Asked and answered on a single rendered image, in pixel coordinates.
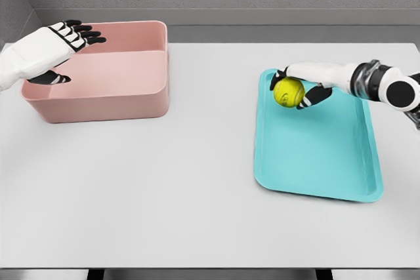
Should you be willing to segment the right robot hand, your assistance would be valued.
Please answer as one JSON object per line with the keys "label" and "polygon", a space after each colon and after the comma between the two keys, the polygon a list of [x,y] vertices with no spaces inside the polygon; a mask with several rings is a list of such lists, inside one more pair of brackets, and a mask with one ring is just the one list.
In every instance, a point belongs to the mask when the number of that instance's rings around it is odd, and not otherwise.
{"label": "right robot hand", "polygon": [[305,93],[302,101],[296,106],[298,110],[319,104],[328,99],[333,93],[332,86],[327,80],[326,63],[299,62],[278,69],[272,76],[269,88],[270,91],[273,91],[276,84],[286,77],[293,77],[317,84]]}

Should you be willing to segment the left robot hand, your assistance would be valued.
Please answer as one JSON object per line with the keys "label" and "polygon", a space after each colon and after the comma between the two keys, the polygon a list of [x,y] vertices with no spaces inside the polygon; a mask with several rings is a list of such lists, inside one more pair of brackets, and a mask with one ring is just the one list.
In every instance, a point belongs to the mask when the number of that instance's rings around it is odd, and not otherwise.
{"label": "left robot hand", "polygon": [[23,37],[12,45],[18,77],[38,85],[69,83],[70,77],[53,71],[80,50],[106,38],[80,20],[65,20]]}

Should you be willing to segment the yellow tennis ball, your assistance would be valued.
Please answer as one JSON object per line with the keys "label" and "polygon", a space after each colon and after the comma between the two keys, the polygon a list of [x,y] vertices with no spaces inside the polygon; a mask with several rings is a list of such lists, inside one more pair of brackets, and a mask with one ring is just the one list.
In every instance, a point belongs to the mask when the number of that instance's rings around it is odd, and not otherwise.
{"label": "yellow tennis ball", "polygon": [[285,77],[275,84],[273,96],[280,106],[294,108],[303,100],[304,89],[304,85],[298,79]]}

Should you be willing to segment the pink basket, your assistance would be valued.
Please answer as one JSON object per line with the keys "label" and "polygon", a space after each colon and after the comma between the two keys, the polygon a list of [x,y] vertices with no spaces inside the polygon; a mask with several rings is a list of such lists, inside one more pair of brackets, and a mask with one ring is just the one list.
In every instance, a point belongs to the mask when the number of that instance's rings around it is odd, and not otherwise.
{"label": "pink basket", "polygon": [[169,109],[167,26],[160,21],[93,24],[107,39],[55,72],[69,83],[24,81],[21,96],[48,123],[154,118]]}

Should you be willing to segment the blue tray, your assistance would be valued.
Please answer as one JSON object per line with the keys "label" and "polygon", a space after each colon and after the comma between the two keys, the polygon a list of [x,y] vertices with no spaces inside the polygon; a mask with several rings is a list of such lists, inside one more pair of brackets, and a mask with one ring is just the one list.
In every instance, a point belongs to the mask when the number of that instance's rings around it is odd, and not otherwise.
{"label": "blue tray", "polygon": [[372,203],[384,191],[369,105],[334,89],[307,110],[279,106],[259,78],[253,174],[264,188]]}

